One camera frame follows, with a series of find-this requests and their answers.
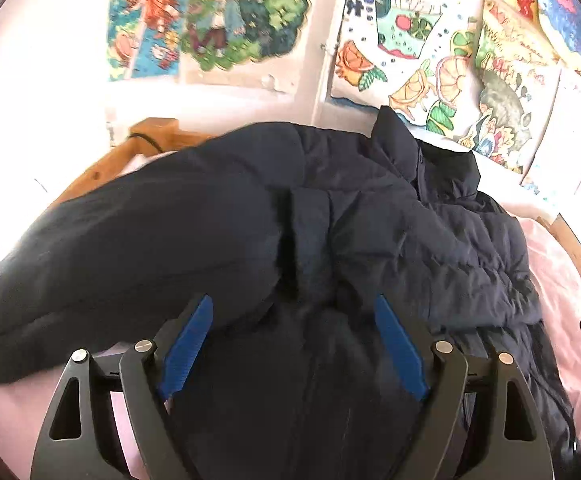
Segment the orange mermaid drawing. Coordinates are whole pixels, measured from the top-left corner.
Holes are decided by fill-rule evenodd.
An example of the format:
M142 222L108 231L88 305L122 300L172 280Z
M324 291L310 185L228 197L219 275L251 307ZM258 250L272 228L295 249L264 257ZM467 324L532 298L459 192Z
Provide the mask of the orange mermaid drawing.
M187 1L109 1L107 58L110 80L179 73Z

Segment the juice and oranges drawing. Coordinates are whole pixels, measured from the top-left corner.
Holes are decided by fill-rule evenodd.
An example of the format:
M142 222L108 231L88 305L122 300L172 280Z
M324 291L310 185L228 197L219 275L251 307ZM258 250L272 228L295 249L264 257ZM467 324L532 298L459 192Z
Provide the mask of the juice and oranges drawing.
M458 140L479 116L483 0L345 0L329 95Z

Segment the white wall socket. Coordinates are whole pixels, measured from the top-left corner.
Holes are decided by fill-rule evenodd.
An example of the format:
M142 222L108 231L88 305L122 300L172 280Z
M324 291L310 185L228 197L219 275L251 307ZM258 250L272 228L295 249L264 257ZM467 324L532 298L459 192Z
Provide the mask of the white wall socket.
M106 118L106 129L109 138L109 148L116 148L128 137L129 126L123 118L115 114L108 114Z

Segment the pink jellyfish drawing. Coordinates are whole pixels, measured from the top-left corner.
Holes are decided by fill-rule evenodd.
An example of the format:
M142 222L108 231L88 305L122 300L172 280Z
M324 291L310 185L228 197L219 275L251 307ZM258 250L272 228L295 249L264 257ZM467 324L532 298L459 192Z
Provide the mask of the pink jellyfish drawing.
M557 54L570 66L581 67L581 2L537 0L539 22Z

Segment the wooden bed frame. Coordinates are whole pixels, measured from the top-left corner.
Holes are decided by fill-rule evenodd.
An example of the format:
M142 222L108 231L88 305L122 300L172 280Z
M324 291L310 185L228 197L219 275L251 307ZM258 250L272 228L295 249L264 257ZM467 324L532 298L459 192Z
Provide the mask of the wooden bed frame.
M92 192L114 180L135 157L162 156L173 151L184 150L184 148L192 148L218 136L220 134L185 131L180 128L179 122L174 118L143 119L130 128L128 137L122 144L111 148L106 155L77 177L51 203L50 208ZM536 216L534 221L543 226L567 252L581 278L581 242L563 216L559 214L552 222Z

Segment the landscape whale drawing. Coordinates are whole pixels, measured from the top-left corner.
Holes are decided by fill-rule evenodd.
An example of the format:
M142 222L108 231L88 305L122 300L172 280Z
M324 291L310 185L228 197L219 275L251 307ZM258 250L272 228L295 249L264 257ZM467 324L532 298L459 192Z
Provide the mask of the landscape whale drawing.
M507 4L483 0L475 70L480 116L459 144L525 174L554 104L558 58Z

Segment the doodle collage drawing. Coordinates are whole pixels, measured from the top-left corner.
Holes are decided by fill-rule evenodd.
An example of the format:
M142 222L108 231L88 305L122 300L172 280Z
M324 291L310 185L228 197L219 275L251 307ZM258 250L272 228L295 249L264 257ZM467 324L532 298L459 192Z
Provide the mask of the doodle collage drawing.
M581 183L581 76L563 72L543 138L521 185L552 206Z

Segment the blond boy drawing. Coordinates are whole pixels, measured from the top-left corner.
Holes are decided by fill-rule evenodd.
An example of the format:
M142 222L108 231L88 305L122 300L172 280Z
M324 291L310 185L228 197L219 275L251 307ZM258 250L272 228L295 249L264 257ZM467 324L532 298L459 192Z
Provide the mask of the blond boy drawing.
M294 94L311 0L187 0L180 75L189 84Z

